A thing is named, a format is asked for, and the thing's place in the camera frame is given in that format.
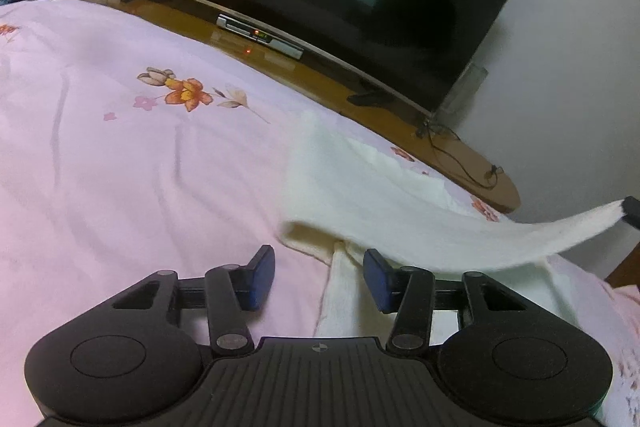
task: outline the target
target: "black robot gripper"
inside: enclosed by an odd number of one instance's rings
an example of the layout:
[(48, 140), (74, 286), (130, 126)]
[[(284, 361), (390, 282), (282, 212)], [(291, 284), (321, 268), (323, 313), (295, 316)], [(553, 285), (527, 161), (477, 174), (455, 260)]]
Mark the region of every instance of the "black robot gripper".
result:
[[(377, 338), (264, 337), (256, 311), (274, 277), (273, 249), (246, 266), (180, 280), (160, 270), (39, 340), (24, 374), (41, 427), (589, 427), (612, 378), (589, 335), (491, 277), (461, 282), (393, 269), (376, 251), (364, 278), (378, 309), (396, 312)], [(179, 329), (204, 308), (209, 346)], [(434, 310), (460, 330), (430, 346)]]

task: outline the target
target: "white towel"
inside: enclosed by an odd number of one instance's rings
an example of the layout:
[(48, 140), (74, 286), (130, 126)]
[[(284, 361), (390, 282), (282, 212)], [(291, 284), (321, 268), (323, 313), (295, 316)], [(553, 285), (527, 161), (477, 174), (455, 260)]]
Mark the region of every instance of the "white towel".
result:
[[(384, 342), (393, 317), (376, 311), (364, 286), (360, 265), (367, 248), (443, 279), (484, 271), (572, 320), (557, 298), (545, 259), (603, 232), (622, 216), (615, 201), (552, 223), (478, 219), (449, 196), (442, 181), (403, 169), (306, 114), (289, 159), (280, 238), (331, 265), (316, 335), (377, 335)], [(447, 327), (455, 324), (434, 318), (432, 344), (454, 332)]]

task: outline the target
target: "cable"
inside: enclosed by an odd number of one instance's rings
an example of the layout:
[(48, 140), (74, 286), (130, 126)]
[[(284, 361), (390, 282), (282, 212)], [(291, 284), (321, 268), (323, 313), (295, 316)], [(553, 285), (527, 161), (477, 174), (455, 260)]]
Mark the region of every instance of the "cable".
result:
[(462, 169), (462, 171), (466, 174), (466, 177), (469, 178), (469, 180), (476, 186), (480, 187), (480, 188), (484, 188), (485, 190), (493, 190), (495, 188), (495, 186), (498, 184), (498, 174), (502, 174), (504, 172), (504, 170), (502, 169), (502, 167), (498, 167), (495, 165), (491, 165), (491, 171), (490, 171), (490, 178), (489, 179), (493, 179), (494, 181), (490, 184), (484, 184), (482, 182), (479, 182), (478, 180), (476, 180), (471, 174), (469, 174), (469, 171), (467, 171), (465, 169), (465, 166), (462, 165), (462, 162), (460, 160), (458, 160), (458, 158), (456, 158), (455, 156), (453, 156), (449, 151), (446, 151), (444, 149), (441, 149), (440, 147), (438, 147), (436, 144), (433, 143), (433, 139), (431, 138), (431, 133), (433, 132), (433, 134), (438, 134), (433, 128), (434, 127), (440, 127), (444, 130), (446, 130), (449, 134), (452, 134), (455, 140), (460, 141), (460, 136), (458, 136), (455, 131), (453, 131), (450, 127), (441, 124), (441, 123), (430, 123), (430, 122), (425, 122), (424, 123), (426, 130), (427, 130), (427, 136), (429, 137), (429, 143), (431, 145), (431, 148), (433, 148), (436, 151), (439, 151), (445, 155), (447, 155), (449, 158), (451, 158), (454, 162), (456, 162), (460, 168)]

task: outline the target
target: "wooden furniture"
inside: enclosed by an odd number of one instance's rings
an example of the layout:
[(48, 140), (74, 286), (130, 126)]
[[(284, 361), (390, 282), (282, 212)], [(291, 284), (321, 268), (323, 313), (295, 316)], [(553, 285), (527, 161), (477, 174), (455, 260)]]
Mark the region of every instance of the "wooden furniture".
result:
[(626, 256), (626, 259), (607, 277), (607, 282), (618, 288), (629, 284), (640, 287), (640, 243)]
[[(330, 78), (304, 62), (293, 60), (256, 42), (251, 42), (216, 26), (218, 12), (213, 8), (191, 0), (85, 0), (105, 4), (147, 20), (172, 32), (205, 42), (220, 49), (244, 64), (295, 89), (330, 108), (351, 118), (385, 137), (411, 156), (418, 158), (466, 188), (481, 200), (500, 212), (512, 212), (520, 206), (520, 196), (511, 179), (505, 173), (498, 174), (497, 184), (491, 190), (479, 187), (469, 179), (460, 165), (442, 152), (436, 151), (428, 137), (415, 136), (419, 123), (415, 110), (400, 102), (390, 107), (356, 107), (347, 97), (356, 88), (353, 81), (334, 76)], [(450, 134), (432, 135), (433, 144), (454, 156), (476, 180), (488, 185), (491, 164)]]

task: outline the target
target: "gray wall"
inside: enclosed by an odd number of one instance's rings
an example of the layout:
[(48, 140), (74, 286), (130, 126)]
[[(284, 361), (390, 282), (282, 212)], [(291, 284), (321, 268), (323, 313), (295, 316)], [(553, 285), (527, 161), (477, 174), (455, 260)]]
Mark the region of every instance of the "gray wall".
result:
[[(521, 221), (640, 197), (640, 0), (509, 0), (458, 130), (504, 166)], [(620, 225), (569, 254), (604, 276), (640, 241)]]

